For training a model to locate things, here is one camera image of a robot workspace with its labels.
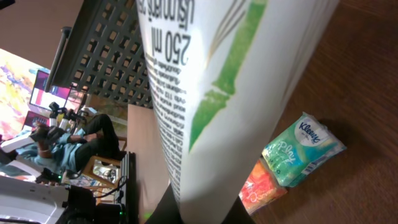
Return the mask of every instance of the blue shirt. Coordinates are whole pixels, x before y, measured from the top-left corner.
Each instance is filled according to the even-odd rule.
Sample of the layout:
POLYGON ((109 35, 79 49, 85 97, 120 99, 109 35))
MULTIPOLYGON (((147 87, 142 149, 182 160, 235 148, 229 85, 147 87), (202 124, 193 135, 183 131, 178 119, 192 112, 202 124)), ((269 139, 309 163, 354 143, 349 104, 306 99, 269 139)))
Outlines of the blue shirt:
MULTIPOLYGON (((84 131, 80 129, 77 134, 83 136, 84 131)), ((56 174, 60 174, 63 168, 77 172, 75 154, 81 144, 68 143, 68 138, 70 135, 71 134, 69 133, 63 134, 57 143, 54 146, 51 146, 51 159, 45 159, 39 156, 39 146, 36 142, 16 149, 16 151, 24 159, 30 160, 39 166, 46 167, 56 174)), ((3 172, 11 177, 18 175, 30 175, 14 166, 3 164, 0 164, 0 172, 3 172)))

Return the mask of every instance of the green leaf graphic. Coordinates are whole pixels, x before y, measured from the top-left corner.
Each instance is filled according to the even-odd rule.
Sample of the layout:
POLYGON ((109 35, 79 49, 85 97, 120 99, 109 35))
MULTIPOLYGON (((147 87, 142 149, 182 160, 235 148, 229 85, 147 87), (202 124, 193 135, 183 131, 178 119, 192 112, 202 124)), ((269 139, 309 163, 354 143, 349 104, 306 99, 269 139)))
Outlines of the green leaf graphic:
POLYGON ((226 107, 226 102, 235 94, 235 79, 250 49, 266 4, 267 0, 252 0, 250 3, 246 18, 236 31, 223 69, 218 79, 213 83, 213 86, 219 88, 223 93, 210 90, 200 102, 192 121, 189 151, 192 150, 204 128, 220 110, 226 107))

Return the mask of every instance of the computer screen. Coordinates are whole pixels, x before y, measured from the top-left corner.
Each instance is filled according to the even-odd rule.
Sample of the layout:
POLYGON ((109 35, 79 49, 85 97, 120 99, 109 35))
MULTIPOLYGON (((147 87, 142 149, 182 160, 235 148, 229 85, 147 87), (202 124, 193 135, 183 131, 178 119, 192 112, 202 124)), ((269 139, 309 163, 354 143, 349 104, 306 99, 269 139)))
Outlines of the computer screen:
POLYGON ((28 111, 26 118, 25 118, 24 126, 22 127, 22 130, 31 131, 32 128, 35 127, 35 122, 40 122, 42 124, 49 125, 50 119, 43 115, 40 115, 38 113, 28 111))
POLYGON ((48 93, 44 92, 44 87, 49 78, 49 74, 38 70, 35 85, 33 86, 30 104, 50 110, 49 105, 56 102, 60 107, 64 107, 70 93, 69 88, 52 86, 48 93))

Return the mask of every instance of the desk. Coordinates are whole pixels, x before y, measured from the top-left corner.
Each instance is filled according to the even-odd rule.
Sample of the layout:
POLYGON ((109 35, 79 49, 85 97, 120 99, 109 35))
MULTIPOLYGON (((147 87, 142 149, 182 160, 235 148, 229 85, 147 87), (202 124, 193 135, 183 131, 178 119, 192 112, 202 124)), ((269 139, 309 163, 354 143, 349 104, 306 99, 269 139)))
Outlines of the desk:
POLYGON ((169 185, 169 172, 154 111, 129 105, 127 123, 126 150, 136 153, 140 223, 144 223, 143 214, 155 210, 169 185))
POLYGON ((347 150, 254 214, 256 223, 398 223, 398 4, 341 0, 274 137, 302 111, 347 150))

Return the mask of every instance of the kleenex logo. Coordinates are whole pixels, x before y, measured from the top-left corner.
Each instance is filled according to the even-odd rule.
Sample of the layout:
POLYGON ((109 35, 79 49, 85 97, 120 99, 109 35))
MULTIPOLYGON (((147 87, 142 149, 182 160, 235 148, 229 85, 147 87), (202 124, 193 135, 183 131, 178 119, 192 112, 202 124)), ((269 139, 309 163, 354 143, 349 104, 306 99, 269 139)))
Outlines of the kleenex logo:
POLYGON ((321 139, 319 139, 318 135, 315 134, 315 132, 313 132, 311 130, 311 125, 310 124, 305 124, 304 122, 301 122, 300 129, 305 131, 307 134, 309 134, 311 136, 312 143, 317 143, 317 142, 321 141, 321 139))
POLYGON ((303 146, 318 146, 325 142, 329 135, 311 117, 305 117, 297 122, 294 129, 296 140, 303 146))

